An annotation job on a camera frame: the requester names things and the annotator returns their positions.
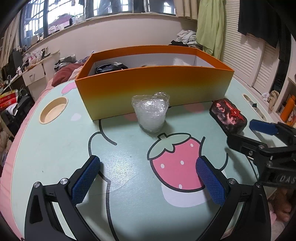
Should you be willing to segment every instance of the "strawberry leaf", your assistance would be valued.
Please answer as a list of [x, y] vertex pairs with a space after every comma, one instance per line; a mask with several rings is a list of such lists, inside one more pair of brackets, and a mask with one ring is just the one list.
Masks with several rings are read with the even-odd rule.
[[188, 133], [174, 133], [170, 135], [162, 133], [158, 136], [158, 140], [149, 149], [147, 159], [154, 160], [161, 156], [165, 151], [174, 153], [176, 145], [182, 144], [190, 138], [191, 135]]

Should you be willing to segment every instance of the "green curtain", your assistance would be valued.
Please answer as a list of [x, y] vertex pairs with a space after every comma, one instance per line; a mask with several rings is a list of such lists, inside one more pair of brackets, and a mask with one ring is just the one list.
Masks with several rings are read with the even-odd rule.
[[200, 0], [196, 41], [203, 51], [219, 59], [224, 30], [223, 0]]

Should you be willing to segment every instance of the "plastic-wrapped cup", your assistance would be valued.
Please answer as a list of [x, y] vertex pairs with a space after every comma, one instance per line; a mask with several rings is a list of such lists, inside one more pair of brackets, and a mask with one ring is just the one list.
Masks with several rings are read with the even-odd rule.
[[132, 105], [142, 128], [151, 133], [161, 130], [169, 107], [169, 98], [169, 95], [161, 92], [132, 98]]

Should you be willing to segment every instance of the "round hole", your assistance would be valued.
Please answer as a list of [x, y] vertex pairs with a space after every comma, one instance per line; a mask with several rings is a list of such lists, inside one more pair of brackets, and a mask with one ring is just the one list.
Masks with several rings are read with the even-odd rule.
[[68, 98], [59, 97], [50, 102], [41, 112], [39, 122], [41, 124], [48, 124], [56, 119], [66, 108]]

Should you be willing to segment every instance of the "windowsill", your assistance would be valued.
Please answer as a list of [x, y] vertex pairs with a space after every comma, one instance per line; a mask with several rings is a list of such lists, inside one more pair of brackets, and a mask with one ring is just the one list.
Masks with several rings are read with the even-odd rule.
[[77, 23], [75, 25], [72, 25], [68, 28], [65, 28], [57, 33], [54, 33], [47, 38], [41, 40], [40, 42], [34, 44], [29, 50], [27, 50], [22, 56], [24, 57], [26, 53], [30, 53], [32, 50], [34, 51], [36, 48], [38, 48], [40, 45], [45, 44], [46, 42], [50, 41], [53, 38], [56, 38], [64, 33], [67, 33], [69, 31], [72, 31], [74, 29], [84, 27], [86, 25], [90, 24], [95, 24], [99, 22], [104, 22], [108, 20], [113, 20], [113, 19], [124, 19], [126, 17], [153, 17], [153, 18], [162, 18], [162, 19], [172, 19], [172, 20], [182, 20], [182, 21], [190, 21], [190, 22], [197, 22], [196, 20], [192, 19], [187, 19], [187, 18], [180, 18], [174, 15], [167, 15], [167, 14], [160, 14], [160, 13], [155, 13], [155, 12], [145, 12], [145, 13], [119, 13], [119, 14], [114, 14], [114, 15], [108, 15], [108, 16], [99, 16], [99, 17], [92, 17], [84, 22]]

